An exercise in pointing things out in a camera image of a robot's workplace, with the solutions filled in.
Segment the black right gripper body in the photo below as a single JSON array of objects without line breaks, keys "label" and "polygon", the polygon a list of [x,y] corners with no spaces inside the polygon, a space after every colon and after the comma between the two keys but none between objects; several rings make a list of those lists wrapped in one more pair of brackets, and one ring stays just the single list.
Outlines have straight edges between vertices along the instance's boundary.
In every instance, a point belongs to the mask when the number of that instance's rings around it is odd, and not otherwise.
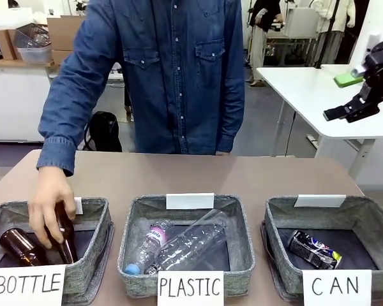
[{"label": "black right gripper body", "polygon": [[383,102],[383,41],[375,45],[365,57],[363,68],[361,99],[368,104]]}]

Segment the crushed black drink can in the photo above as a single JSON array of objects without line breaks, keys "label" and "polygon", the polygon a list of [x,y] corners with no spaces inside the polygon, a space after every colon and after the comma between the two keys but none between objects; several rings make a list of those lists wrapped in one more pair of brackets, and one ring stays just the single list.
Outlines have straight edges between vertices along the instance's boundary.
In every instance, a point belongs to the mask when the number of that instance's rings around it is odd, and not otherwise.
[{"label": "crushed black drink can", "polygon": [[340,253],[298,229],[289,239],[288,250],[319,270],[334,270],[342,260]]}]

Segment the large clear plastic bottle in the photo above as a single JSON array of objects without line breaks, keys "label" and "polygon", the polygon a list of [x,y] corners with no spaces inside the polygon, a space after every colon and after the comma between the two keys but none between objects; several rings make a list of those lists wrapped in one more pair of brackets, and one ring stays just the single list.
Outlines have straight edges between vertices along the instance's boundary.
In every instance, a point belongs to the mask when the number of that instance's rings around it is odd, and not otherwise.
[{"label": "large clear plastic bottle", "polygon": [[212,209],[170,239],[144,273],[156,275],[160,271],[190,271],[204,259],[204,256],[211,254],[225,241],[228,223],[226,213]]}]

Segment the small plastic bottle blue cap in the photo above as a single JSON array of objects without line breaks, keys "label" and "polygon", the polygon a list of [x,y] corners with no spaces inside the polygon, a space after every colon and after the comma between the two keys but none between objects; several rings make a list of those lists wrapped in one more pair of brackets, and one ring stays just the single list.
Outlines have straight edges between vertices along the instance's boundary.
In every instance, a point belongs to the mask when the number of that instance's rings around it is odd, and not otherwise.
[{"label": "small plastic bottle blue cap", "polygon": [[154,263],[156,255],[167,243],[173,227],[173,223],[168,219],[154,222],[131,251],[124,273],[143,274]]}]

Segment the brown glass bottle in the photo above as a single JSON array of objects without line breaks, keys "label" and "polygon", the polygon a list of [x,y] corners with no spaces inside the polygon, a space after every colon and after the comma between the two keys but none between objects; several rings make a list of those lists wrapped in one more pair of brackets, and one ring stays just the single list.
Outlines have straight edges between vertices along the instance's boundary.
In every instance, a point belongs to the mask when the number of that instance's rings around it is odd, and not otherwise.
[{"label": "brown glass bottle", "polygon": [[60,232],[63,234],[63,242],[58,244],[57,249],[61,259],[65,264],[73,264],[78,261],[77,251],[75,247],[75,230],[73,223],[68,217],[64,209],[64,202],[57,202],[55,205],[55,214]]},{"label": "brown glass bottle", "polygon": [[10,228],[0,237],[1,247],[22,266],[50,265],[45,250],[20,228]]}]

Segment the person right forearm denim sleeve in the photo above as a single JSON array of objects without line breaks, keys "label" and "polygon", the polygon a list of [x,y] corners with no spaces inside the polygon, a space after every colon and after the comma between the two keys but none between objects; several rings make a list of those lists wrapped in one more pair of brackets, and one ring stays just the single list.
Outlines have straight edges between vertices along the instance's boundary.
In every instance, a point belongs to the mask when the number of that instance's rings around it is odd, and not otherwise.
[{"label": "person right forearm denim sleeve", "polygon": [[38,126],[44,144],[36,167],[55,167],[71,177],[75,171],[75,153],[82,140],[83,129],[84,121],[76,104],[50,94]]}]

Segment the grey fabric basket can label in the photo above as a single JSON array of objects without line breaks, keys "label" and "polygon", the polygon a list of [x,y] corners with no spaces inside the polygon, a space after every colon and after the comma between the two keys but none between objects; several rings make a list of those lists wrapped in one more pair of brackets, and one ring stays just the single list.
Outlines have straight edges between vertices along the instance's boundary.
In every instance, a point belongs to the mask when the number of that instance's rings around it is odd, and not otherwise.
[{"label": "grey fabric basket can label", "polygon": [[303,270],[319,270],[288,250],[301,230],[342,255],[335,270],[371,270],[372,299],[383,301],[383,208],[364,196],[347,196],[341,207],[294,207],[297,197],[266,202],[261,225],[274,286],[286,302],[303,302]]}]

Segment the grey fabric basket plastic label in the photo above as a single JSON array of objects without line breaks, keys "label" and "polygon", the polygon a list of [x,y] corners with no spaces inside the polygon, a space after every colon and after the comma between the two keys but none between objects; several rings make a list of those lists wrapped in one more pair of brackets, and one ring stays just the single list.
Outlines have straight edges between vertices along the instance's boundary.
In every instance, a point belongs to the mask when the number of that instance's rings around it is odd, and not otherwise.
[{"label": "grey fabric basket plastic label", "polygon": [[[255,268],[255,252],[248,228],[246,214],[239,198],[233,195],[214,196],[214,208],[229,218],[225,241],[190,271],[222,271],[226,297],[248,294],[250,277]],[[164,196],[141,196],[134,199],[128,215],[117,259],[117,269],[130,298],[157,296],[158,274],[129,275],[124,273],[130,253],[140,242],[150,226],[160,220],[170,220],[174,227],[169,240],[189,225],[206,215],[210,209],[167,210]]]}]

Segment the person right hand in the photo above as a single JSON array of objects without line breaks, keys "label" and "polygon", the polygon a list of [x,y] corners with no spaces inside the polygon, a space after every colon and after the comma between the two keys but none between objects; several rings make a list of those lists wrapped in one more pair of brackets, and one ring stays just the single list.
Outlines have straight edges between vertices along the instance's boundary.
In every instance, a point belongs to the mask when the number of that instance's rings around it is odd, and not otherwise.
[{"label": "person right hand", "polygon": [[55,166],[45,166],[38,170],[38,183],[35,196],[28,202],[29,225],[37,239],[46,248],[52,247],[50,238],[62,243],[63,234],[59,230],[55,207],[64,203],[64,210],[70,220],[76,215],[73,190],[64,171]]}]

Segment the white box machine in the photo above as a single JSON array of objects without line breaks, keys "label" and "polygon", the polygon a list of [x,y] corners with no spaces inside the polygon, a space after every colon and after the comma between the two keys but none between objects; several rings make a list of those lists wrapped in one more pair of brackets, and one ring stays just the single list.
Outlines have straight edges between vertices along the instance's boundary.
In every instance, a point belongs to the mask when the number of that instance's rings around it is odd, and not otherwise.
[{"label": "white box machine", "polygon": [[317,36],[319,14],[313,8],[289,8],[283,33],[292,39]]}]

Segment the white paper sign PLASTIC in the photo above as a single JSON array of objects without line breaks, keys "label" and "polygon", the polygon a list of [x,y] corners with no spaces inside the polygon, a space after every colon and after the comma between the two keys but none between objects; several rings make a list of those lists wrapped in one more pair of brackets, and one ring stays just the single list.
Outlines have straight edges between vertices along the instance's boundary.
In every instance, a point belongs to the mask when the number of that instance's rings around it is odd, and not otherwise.
[{"label": "white paper sign PLASTIC", "polygon": [[224,306],[222,271],[161,271],[157,306]]}]

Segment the flat cardboard box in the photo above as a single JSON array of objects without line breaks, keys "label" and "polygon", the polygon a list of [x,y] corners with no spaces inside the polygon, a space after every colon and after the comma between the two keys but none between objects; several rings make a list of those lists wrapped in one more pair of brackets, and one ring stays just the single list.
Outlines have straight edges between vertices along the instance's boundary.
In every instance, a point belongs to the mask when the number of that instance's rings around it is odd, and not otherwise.
[{"label": "flat cardboard box", "polygon": [[72,50],[52,50],[52,59],[55,65],[62,65],[64,60],[73,53]]}]

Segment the large cardboard box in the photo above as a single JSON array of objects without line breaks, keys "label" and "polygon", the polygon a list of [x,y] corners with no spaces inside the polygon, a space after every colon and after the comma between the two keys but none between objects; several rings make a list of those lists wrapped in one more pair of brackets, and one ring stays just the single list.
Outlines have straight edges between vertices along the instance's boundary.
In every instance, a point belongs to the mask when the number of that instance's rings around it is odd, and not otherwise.
[{"label": "large cardboard box", "polygon": [[84,19],[84,16],[69,15],[49,17],[47,25],[52,49],[72,51],[73,41]]}]

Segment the tilted clear plastic bin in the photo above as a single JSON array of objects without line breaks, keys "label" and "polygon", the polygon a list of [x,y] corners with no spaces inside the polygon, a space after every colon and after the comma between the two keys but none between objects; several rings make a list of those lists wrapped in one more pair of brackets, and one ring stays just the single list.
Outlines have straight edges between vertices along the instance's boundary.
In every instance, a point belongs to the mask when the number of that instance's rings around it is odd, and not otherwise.
[{"label": "tilted clear plastic bin", "polygon": [[15,30],[13,44],[17,48],[42,48],[50,44],[50,36],[46,27],[30,23]]}]

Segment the small open cardboard box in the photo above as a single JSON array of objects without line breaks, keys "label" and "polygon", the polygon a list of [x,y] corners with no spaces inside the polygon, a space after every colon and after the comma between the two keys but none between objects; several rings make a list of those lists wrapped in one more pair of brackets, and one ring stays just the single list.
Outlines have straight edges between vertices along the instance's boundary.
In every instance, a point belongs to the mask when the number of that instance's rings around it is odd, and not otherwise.
[{"label": "small open cardboard box", "polygon": [[15,41],[15,29],[0,30],[0,50],[3,59],[6,61],[21,60],[21,55],[16,46],[13,44]]}]

